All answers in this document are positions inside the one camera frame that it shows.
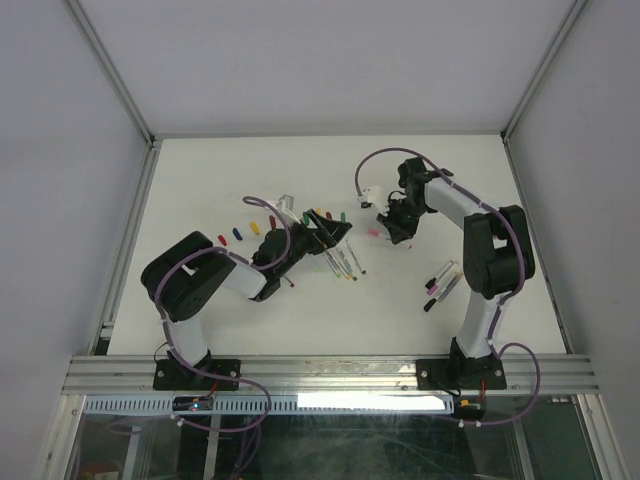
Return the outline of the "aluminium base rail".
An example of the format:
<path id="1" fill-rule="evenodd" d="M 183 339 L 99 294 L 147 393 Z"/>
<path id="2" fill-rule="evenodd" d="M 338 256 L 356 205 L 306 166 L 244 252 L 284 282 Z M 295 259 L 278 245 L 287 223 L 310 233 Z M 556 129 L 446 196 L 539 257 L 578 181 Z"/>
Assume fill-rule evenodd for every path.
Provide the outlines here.
<path id="1" fill-rule="evenodd" d="M 370 391 L 372 393 L 432 393 L 445 383 L 437 373 L 441 355 L 418 356 L 222 356 L 216 360 L 241 384 L 229 393 L 258 394 L 264 386 L 273 395 L 298 392 Z M 67 395 L 143 394 L 167 391 L 207 391 L 209 381 L 184 375 L 162 358 L 152 356 L 76 356 L 62 391 Z M 502 364 L 484 381 L 461 384 L 458 391 L 489 395 L 547 396 L 598 394 L 601 389 L 589 358 L 576 354 L 505 354 Z"/>

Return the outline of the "magenta cap marker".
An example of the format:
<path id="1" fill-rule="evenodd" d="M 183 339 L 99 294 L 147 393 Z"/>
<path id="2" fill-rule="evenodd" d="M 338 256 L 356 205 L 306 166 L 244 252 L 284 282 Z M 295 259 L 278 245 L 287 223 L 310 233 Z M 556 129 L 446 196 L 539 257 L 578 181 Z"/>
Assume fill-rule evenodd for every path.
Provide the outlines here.
<path id="1" fill-rule="evenodd" d="M 457 266 L 451 267 L 447 272 L 435 280 L 432 286 L 427 289 L 429 296 L 436 296 L 454 277 L 459 273 Z"/>

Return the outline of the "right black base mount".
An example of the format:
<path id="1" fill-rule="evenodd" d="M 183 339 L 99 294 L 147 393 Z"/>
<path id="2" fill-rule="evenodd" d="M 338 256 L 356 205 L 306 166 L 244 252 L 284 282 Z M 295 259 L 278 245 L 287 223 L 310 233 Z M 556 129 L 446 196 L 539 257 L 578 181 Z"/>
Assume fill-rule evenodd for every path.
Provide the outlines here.
<path id="1" fill-rule="evenodd" d="M 415 362 L 417 388 L 459 395 L 462 390 L 501 391 L 507 388 L 502 362 L 493 353 L 468 357 L 453 338 L 449 355 Z"/>

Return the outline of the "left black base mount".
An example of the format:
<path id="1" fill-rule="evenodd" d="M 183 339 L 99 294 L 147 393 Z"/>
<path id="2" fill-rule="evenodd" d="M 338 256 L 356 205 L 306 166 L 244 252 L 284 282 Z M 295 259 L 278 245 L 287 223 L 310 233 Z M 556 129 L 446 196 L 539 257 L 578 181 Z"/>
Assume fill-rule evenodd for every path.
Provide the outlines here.
<path id="1" fill-rule="evenodd" d="M 208 347 L 188 349 L 179 355 L 189 364 L 181 362 L 173 349 L 167 351 L 165 359 L 156 360 L 153 379 L 155 391 L 210 390 L 237 391 L 241 361 L 212 357 Z"/>

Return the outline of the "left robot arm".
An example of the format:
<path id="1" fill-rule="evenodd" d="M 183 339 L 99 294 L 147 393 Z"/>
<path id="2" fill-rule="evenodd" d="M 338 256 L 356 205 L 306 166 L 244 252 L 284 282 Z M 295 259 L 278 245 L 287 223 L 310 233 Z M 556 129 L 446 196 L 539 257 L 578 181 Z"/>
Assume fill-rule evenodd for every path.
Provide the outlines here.
<path id="1" fill-rule="evenodd" d="M 194 389 L 208 380 L 210 350 L 200 312 L 217 290 L 265 301 L 305 256 L 327 253 L 352 229 L 348 221 L 330 220 L 313 210 L 306 215 L 308 222 L 291 221 L 268 231 L 248 262 L 194 231 L 144 268 L 141 284 L 160 314 L 167 346 L 177 361 L 174 375 L 184 386 Z"/>

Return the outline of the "yellow cap marker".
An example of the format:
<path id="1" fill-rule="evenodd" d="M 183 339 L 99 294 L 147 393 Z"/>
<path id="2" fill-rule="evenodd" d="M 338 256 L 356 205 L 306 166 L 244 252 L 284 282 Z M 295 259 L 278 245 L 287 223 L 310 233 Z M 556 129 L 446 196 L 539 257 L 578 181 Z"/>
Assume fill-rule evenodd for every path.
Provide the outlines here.
<path id="1" fill-rule="evenodd" d="M 352 279 L 352 275 L 349 273 L 349 270 L 346 269 L 343 264 L 340 262 L 339 259 L 337 259 L 334 254 L 331 251 L 327 251 L 327 256 L 329 257 L 329 259 L 331 260 L 331 262 L 334 264 L 334 266 L 336 267 L 336 269 L 340 272 L 340 274 L 347 280 L 351 280 Z"/>

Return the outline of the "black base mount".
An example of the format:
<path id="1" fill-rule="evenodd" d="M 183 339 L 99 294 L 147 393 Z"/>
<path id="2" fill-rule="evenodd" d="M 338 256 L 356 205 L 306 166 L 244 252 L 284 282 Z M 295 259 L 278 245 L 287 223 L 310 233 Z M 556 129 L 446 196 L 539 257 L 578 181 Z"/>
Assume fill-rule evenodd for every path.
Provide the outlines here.
<path id="1" fill-rule="evenodd" d="M 449 355 L 415 362 L 417 388 L 459 395 L 462 390 L 501 391 L 507 388 L 502 362 L 493 353 L 468 357 L 453 338 Z"/>
<path id="2" fill-rule="evenodd" d="M 173 349 L 167 351 L 165 359 L 156 360 L 153 379 L 155 391 L 210 390 L 237 391 L 241 361 L 212 357 L 208 347 L 188 349 L 179 355 L 189 364 L 181 362 Z"/>

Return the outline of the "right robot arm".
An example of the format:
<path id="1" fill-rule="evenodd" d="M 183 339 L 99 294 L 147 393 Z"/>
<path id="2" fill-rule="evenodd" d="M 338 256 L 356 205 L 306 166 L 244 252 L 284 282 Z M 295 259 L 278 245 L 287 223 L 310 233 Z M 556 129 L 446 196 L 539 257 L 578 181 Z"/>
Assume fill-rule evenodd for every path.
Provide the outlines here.
<path id="1" fill-rule="evenodd" d="M 389 199 L 377 220 L 394 244 L 411 240 L 420 218 L 444 215 L 463 233 L 462 270 L 471 289 L 462 327 L 452 340 L 448 378 L 459 387 L 479 380 L 499 359 L 494 336 L 507 304 L 535 273 L 524 210 L 496 209 L 454 182 L 449 172 L 429 170 L 414 157 L 398 167 L 404 197 Z"/>

